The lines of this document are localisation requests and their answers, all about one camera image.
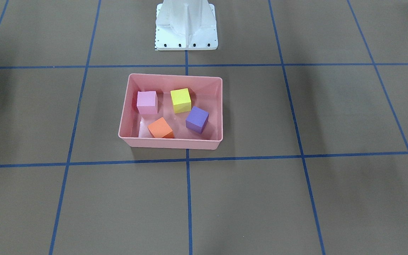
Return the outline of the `purple foam block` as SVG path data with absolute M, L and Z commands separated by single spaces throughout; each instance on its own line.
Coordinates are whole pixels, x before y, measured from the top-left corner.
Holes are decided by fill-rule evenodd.
M 193 106 L 186 118 L 186 128 L 202 134 L 208 123 L 209 112 Z

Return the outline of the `orange foam block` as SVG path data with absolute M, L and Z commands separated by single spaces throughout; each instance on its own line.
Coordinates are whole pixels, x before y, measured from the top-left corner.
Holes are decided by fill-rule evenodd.
M 164 117 L 149 124 L 148 131 L 153 138 L 175 138 L 172 128 Z

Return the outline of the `pink plastic bin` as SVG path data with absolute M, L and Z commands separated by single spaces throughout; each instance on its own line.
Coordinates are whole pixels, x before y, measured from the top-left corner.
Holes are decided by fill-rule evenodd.
M 170 92 L 187 88 L 192 106 L 209 113 L 208 123 L 201 134 L 186 127 L 188 113 L 175 114 Z M 137 108 L 140 91 L 155 91 L 158 97 L 157 115 L 141 115 Z M 131 147 L 215 150 L 223 139 L 223 82 L 220 77 L 130 74 L 128 76 L 118 136 Z M 164 118 L 171 127 L 173 138 L 155 138 L 149 124 Z

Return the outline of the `yellow foam block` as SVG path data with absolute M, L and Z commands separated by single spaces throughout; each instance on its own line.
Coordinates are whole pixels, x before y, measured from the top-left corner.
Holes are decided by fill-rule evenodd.
M 191 111 L 192 101 L 188 88 L 172 90 L 170 95 L 175 114 Z

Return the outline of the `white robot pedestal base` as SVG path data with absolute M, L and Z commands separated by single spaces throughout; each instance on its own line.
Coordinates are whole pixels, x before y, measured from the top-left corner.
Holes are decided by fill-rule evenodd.
M 164 0 L 156 10 L 155 50 L 218 48 L 215 6 L 207 0 Z

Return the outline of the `light pink foam block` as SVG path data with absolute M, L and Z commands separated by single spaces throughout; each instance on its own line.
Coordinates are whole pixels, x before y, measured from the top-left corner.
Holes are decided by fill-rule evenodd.
M 141 115 L 157 115 L 158 97 L 155 91 L 137 92 L 137 109 Z

